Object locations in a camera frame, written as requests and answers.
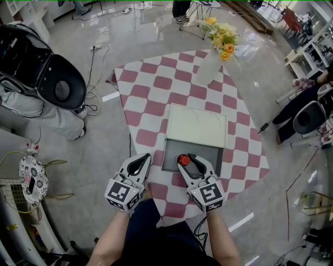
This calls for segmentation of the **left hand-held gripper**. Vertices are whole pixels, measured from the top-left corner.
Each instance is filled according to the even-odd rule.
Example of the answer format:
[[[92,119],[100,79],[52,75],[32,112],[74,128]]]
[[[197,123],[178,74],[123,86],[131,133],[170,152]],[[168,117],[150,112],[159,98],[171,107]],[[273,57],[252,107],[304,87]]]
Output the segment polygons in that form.
[[[151,155],[137,154],[126,159],[109,180],[104,197],[113,207],[132,214],[143,199]]]

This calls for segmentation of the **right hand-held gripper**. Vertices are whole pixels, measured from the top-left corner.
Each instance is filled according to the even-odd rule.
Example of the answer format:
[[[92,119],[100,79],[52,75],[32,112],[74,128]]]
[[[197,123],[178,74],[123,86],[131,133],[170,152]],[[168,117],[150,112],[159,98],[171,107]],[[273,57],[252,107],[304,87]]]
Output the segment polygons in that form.
[[[211,212],[223,206],[224,190],[218,181],[212,164],[205,158],[188,153],[190,161],[194,163],[196,172],[190,172],[187,166],[178,164],[188,188],[187,192],[192,201],[203,213]]]

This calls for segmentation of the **red round cap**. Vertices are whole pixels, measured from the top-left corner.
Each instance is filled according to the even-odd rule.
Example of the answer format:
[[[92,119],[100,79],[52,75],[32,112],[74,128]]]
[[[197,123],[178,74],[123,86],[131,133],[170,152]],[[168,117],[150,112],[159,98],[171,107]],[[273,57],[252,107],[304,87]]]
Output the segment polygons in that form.
[[[177,166],[179,169],[188,166],[191,163],[191,159],[187,154],[181,154],[176,159]]]

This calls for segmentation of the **cream box lid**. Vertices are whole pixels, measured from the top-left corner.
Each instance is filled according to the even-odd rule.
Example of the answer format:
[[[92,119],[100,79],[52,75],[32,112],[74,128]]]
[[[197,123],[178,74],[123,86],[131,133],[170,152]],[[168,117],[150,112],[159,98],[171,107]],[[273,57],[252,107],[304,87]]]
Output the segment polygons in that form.
[[[220,176],[227,133],[226,115],[173,103],[165,135],[162,170],[179,172],[177,157],[190,153],[210,162]]]

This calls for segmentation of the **person's left forearm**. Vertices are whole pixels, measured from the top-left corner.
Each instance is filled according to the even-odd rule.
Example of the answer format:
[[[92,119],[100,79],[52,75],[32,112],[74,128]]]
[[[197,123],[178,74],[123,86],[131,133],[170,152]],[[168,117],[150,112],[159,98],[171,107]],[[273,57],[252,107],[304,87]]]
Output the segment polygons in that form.
[[[99,238],[86,266],[111,266],[121,258],[130,215],[117,212]]]

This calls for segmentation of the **person's right forearm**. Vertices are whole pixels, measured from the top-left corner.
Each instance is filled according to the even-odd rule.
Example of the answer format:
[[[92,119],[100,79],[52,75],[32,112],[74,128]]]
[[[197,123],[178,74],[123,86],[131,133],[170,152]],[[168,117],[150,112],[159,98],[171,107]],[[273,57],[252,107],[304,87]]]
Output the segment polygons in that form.
[[[237,246],[218,210],[207,213],[207,223],[213,258],[221,266],[241,266]]]

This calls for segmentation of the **person's dark clothing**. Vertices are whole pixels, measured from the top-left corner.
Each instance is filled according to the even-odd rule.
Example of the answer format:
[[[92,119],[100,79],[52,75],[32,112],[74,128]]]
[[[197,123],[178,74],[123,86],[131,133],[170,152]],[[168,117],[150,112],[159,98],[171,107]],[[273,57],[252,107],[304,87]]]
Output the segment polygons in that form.
[[[121,258],[111,266],[221,266],[185,221],[157,228],[159,220],[153,199],[141,201],[130,218]]]

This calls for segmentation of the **black power adapter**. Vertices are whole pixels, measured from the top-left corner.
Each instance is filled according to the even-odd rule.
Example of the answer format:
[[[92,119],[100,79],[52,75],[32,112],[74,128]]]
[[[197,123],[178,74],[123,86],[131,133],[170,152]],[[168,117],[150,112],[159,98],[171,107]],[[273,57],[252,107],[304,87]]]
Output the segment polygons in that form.
[[[269,121],[269,122],[266,122],[266,123],[260,128],[260,130],[258,131],[258,133],[261,133],[261,132],[265,131],[265,130],[268,128],[268,126],[272,123],[272,121],[273,121],[273,120],[271,120],[271,121]]]

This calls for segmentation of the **pink white checked tablecloth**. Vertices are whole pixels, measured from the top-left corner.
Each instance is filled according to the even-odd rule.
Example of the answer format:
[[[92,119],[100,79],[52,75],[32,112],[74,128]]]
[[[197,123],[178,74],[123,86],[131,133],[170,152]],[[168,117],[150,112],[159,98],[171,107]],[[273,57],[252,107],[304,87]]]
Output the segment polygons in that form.
[[[228,135],[217,164],[227,199],[263,178],[269,166],[260,136],[235,83],[224,68],[208,85],[196,80],[207,50],[177,52],[115,68],[109,82],[119,90],[126,122],[137,153],[150,153],[148,186],[162,226],[200,213],[186,192],[182,176],[162,170],[170,108],[173,104],[225,114]]]

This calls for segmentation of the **floral round cushion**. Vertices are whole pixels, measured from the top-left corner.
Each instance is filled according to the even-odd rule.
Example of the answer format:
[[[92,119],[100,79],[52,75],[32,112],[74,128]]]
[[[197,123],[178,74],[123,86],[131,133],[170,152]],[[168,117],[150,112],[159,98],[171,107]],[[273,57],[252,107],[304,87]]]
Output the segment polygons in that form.
[[[21,159],[19,162],[19,177],[23,195],[28,203],[37,204],[46,196],[49,182],[47,172],[36,158],[27,155]],[[35,180],[32,194],[28,192],[31,177]]]

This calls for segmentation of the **white vase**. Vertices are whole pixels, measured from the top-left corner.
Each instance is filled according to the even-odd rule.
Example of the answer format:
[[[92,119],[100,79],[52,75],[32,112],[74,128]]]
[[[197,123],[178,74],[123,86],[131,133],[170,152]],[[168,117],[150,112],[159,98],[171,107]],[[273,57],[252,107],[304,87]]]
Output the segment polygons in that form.
[[[199,66],[197,82],[201,85],[209,85],[218,74],[221,65],[218,51],[211,48]]]

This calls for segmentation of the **gold metal rack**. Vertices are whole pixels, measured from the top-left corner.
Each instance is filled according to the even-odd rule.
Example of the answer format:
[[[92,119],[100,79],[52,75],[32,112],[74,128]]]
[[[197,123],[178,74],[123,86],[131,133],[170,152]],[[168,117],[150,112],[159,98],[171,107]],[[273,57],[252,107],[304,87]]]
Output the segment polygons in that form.
[[[333,196],[329,196],[317,191],[302,193],[302,210],[308,216],[329,214],[329,220],[333,219]]]

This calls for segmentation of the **white low cabinet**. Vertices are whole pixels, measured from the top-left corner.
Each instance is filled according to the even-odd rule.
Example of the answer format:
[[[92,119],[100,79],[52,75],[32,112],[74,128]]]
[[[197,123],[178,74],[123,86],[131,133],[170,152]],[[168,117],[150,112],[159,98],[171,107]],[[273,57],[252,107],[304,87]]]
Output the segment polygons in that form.
[[[27,154],[28,139],[0,128],[0,160],[8,153],[20,151]]]

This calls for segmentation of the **small checked table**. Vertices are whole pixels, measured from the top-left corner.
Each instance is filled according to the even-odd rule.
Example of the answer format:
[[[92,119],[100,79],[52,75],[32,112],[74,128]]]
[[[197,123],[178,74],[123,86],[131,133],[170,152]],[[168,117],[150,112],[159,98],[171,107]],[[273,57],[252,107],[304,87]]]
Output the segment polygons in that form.
[[[282,95],[280,98],[276,100],[276,103],[280,103],[285,99],[292,100],[297,95],[302,93],[305,89],[308,87],[311,87],[314,84],[313,80],[307,79],[307,78],[297,78],[292,81],[292,89]]]

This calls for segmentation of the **yellow flower bouquet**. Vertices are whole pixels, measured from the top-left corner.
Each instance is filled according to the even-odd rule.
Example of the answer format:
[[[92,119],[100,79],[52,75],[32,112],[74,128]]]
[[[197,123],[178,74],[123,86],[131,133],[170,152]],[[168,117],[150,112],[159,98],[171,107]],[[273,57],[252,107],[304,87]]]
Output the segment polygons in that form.
[[[198,25],[211,42],[210,51],[213,59],[218,63],[233,61],[240,69],[241,65],[236,55],[239,46],[237,28],[228,23],[218,22],[216,17],[198,20]]]

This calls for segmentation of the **white shelf unit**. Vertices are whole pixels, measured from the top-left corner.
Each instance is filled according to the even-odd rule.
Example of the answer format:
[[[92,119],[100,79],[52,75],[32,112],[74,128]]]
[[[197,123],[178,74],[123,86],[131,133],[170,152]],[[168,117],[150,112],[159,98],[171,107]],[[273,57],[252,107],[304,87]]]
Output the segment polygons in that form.
[[[317,33],[308,27],[299,34],[301,41],[285,58],[285,66],[298,78],[322,74],[333,63],[333,18]]]

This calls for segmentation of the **brown wooden step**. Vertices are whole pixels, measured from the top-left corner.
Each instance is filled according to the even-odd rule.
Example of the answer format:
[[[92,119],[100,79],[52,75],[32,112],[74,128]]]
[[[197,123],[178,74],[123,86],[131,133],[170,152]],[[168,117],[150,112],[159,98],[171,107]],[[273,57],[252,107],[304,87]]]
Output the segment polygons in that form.
[[[271,36],[274,33],[271,25],[250,4],[238,1],[226,1],[236,15],[242,17],[258,33]]]

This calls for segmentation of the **round white table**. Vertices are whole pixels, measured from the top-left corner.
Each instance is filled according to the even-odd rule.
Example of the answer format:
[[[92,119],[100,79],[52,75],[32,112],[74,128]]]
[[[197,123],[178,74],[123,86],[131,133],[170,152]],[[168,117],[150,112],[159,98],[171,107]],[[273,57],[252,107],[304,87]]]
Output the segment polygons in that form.
[[[178,30],[205,40],[207,37],[207,32],[200,28],[199,21],[203,21],[204,19],[210,17],[212,10],[218,9],[220,7],[221,4],[216,0],[192,0],[190,8],[186,13],[189,17],[189,20],[183,20]]]

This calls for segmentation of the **white cubby shelf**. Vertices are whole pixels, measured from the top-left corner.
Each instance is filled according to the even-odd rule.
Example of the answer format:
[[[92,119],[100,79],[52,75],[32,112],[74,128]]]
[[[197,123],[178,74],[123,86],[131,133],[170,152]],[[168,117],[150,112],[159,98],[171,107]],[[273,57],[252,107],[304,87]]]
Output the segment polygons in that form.
[[[22,23],[32,28],[46,43],[50,39],[49,30],[55,25],[47,1],[0,0],[0,22]]]

